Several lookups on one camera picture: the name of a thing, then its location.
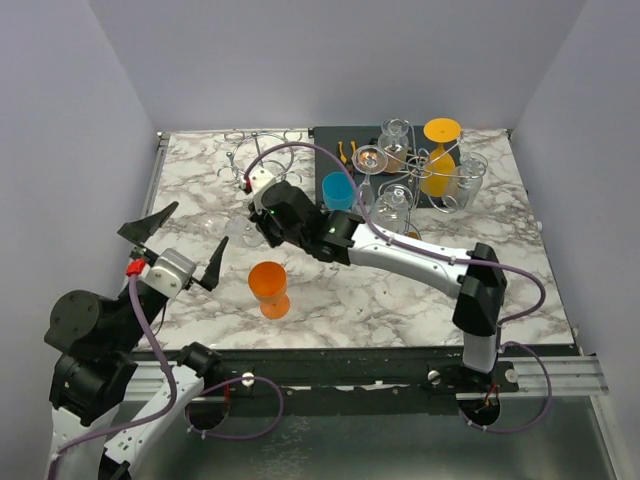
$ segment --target wall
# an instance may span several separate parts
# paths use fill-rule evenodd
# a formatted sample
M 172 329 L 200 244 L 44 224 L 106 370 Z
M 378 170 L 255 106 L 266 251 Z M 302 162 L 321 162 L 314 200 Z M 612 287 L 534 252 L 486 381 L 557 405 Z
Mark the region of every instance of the wall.
M 578 340 L 602 362 L 640 473 L 640 3 L 587 2 L 514 134 Z
M 115 293 L 157 137 L 84 0 L 2 2 L 0 64 L 0 476 L 42 478 L 49 311 Z
M 584 0 L 90 0 L 159 130 L 515 127 Z

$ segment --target blue cup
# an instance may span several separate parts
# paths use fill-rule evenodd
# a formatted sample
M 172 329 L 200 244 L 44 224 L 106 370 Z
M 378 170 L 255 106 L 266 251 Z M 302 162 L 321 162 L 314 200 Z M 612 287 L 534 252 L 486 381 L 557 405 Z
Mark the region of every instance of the blue cup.
M 329 210 L 351 210 L 356 193 L 342 172 L 330 173 L 322 180 L 322 198 Z

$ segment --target gray floor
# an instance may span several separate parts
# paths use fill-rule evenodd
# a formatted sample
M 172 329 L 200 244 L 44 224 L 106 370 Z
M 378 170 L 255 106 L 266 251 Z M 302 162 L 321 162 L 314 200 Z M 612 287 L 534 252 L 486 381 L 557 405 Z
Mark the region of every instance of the gray floor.
M 503 402 L 496 425 L 515 426 L 540 400 Z M 134 415 L 135 405 L 121 413 Z M 269 419 L 228 419 L 226 433 L 250 433 Z M 176 421 L 136 480 L 613 479 L 588 398 L 555 399 L 551 415 L 517 435 L 483 434 L 459 417 L 390 415 L 286 417 L 262 439 L 229 442 L 186 433 Z

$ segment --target orange cup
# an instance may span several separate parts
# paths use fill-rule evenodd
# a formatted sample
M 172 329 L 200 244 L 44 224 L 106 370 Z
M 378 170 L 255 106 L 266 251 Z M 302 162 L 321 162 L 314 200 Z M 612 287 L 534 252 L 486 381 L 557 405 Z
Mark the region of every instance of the orange cup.
M 260 311 L 265 317 L 275 320 L 289 311 L 287 273 L 282 265 L 262 262 L 253 267 L 249 273 L 249 288 L 260 302 Z

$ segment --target white marble surface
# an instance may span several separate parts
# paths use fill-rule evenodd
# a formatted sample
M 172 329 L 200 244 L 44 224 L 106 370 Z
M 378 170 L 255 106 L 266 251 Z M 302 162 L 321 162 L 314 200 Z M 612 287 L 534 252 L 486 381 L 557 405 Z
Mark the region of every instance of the white marble surface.
M 288 134 L 301 135 L 306 130 Z M 277 140 L 261 139 L 267 147 Z M 199 265 L 199 274 L 223 236 L 226 222 L 245 215 L 247 197 L 237 189 L 227 164 L 233 146 L 222 133 L 180 133 L 171 137 L 153 211 L 177 200 L 180 206 L 148 244 L 156 251 L 174 247 Z M 419 209 L 412 217 L 423 239 L 443 246 L 472 248 L 492 245 L 506 264 L 534 272 L 543 279 L 548 298 L 534 315 L 511 322 L 505 340 L 524 343 L 572 343 L 558 290 L 551 274 L 536 222 L 531 213 L 504 131 L 465 131 L 463 151 L 489 160 L 489 171 L 471 212 L 446 215 Z M 285 151 L 274 158 L 287 161 Z M 238 153 L 247 165 L 251 146 Z M 296 151 L 289 181 L 313 198 L 313 152 Z M 284 265 L 291 310 L 268 320 L 251 294 L 250 269 L 271 260 Z M 509 286 L 503 312 L 521 310 L 537 300 L 537 288 L 507 273 Z M 451 322 L 454 300 L 413 280 L 372 268 L 324 264 L 293 246 L 255 249 L 229 246 L 222 262 L 220 285 L 209 293 L 197 286 L 181 293 L 167 313 L 158 338 L 167 349 L 198 341 L 217 348 L 312 348 L 461 345 L 461 332 Z

